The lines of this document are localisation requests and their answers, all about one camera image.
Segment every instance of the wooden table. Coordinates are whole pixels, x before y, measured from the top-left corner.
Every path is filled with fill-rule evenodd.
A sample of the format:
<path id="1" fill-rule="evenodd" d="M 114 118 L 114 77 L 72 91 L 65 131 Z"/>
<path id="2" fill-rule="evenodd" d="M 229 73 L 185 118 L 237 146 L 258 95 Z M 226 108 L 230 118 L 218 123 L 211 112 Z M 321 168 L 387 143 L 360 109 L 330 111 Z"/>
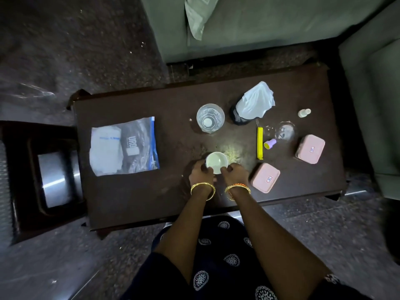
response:
<path id="1" fill-rule="evenodd" d="M 174 219 L 188 198 L 187 176 L 193 160 L 207 152 L 221 151 L 231 161 L 253 171 L 260 162 L 256 158 L 257 126 L 264 127 L 266 141 L 283 121 L 295 125 L 295 137 L 264 150 L 263 160 L 279 169 L 280 177 L 268 194 L 252 189 L 253 197 L 260 204 L 270 204 L 282 199 L 339 193 L 346 181 L 326 70 L 325 66 L 309 64 L 245 78 L 75 98 L 80 172 L 91 229 L 119 229 Z M 276 106 L 248 125 L 233 125 L 229 107 L 260 81 L 265 81 L 274 92 Z M 221 106 L 226 114 L 223 127 L 213 134 L 201 133 L 196 122 L 197 110 L 207 103 Z M 312 113 L 299 118 L 297 112 L 303 108 L 310 108 Z M 160 169 L 96 177 L 89 164 L 92 127 L 150 116 L 155 116 Z M 299 141 L 307 134 L 326 141 L 322 156 L 314 165 L 294 158 Z M 235 202 L 225 197 L 220 180 L 218 177 L 218 196 L 207 202 L 205 215 L 237 210 Z"/>

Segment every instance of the pillow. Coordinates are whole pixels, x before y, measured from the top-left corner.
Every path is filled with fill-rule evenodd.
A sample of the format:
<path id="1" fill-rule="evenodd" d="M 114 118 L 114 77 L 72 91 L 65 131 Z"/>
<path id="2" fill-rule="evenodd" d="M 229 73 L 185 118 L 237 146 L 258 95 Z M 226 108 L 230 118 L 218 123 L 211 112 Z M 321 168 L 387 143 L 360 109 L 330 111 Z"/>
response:
<path id="1" fill-rule="evenodd" d="M 185 0 L 185 11 L 190 32 L 196 40 L 201 40 L 204 25 L 210 18 L 218 0 Z"/>

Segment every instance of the dark floor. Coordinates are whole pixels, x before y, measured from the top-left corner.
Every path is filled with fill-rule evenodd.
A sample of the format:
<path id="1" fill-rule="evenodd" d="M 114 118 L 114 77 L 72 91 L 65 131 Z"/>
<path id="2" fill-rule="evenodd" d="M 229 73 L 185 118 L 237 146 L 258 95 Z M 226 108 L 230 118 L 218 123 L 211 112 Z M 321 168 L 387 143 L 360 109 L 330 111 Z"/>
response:
<path id="1" fill-rule="evenodd" d="M 261 60 L 205 68 L 160 60 L 138 0 L 1 0 L 0 120 L 73 125 L 70 94 L 123 90 L 301 65 L 303 44 Z M 344 282 L 379 299 L 398 299 L 400 266 L 381 233 L 383 199 L 326 198 L 266 210 Z M 2 299 L 117 299 L 146 259 L 162 225 L 111 233 L 101 241 L 86 219 L 10 247 L 0 256 Z"/>

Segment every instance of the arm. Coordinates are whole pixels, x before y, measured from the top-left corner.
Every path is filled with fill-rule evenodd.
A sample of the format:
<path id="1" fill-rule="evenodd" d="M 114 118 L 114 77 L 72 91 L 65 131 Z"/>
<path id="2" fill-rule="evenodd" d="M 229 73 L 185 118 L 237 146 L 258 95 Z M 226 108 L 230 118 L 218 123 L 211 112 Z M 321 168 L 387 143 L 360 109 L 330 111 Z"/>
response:
<path id="1" fill-rule="evenodd" d="M 213 170 L 208 168 L 207 172 L 201 170 L 204 160 L 198 161 L 189 176 L 190 185 L 199 182 L 213 184 Z M 165 233 L 156 249 L 167 257 L 182 273 L 186 282 L 189 283 L 192 277 L 194 255 L 200 225 L 203 217 L 206 200 L 212 188 L 208 185 L 198 185 L 193 189 L 193 194 L 186 203 L 178 219 Z"/>
<path id="2" fill-rule="evenodd" d="M 248 172 L 239 164 L 232 170 L 222 168 L 227 185 L 248 185 Z M 248 191 L 241 187 L 230 190 L 242 214 L 257 258 L 279 299 L 307 299 L 331 271 L 273 220 Z"/>

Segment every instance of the hand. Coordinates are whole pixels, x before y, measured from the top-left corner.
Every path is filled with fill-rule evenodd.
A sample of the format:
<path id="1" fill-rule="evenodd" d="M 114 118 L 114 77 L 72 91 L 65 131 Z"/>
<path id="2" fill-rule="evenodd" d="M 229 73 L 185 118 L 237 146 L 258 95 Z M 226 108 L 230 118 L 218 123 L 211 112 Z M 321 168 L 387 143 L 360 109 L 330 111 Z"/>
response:
<path id="1" fill-rule="evenodd" d="M 189 176 L 190 186 L 193 186 L 196 183 L 207 182 L 213 185 L 214 183 L 214 170 L 209 167 L 206 171 L 202 171 L 202 165 L 204 164 L 205 160 L 199 160 L 193 166 L 192 173 Z M 207 189 L 209 191 L 211 187 L 208 185 L 199 185 L 196 186 L 193 191 L 200 190 L 200 189 Z"/>
<path id="2" fill-rule="evenodd" d="M 236 183 L 249 185 L 249 172 L 240 164 L 232 163 L 228 168 L 221 167 L 221 173 L 223 174 L 227 186 Z"/>

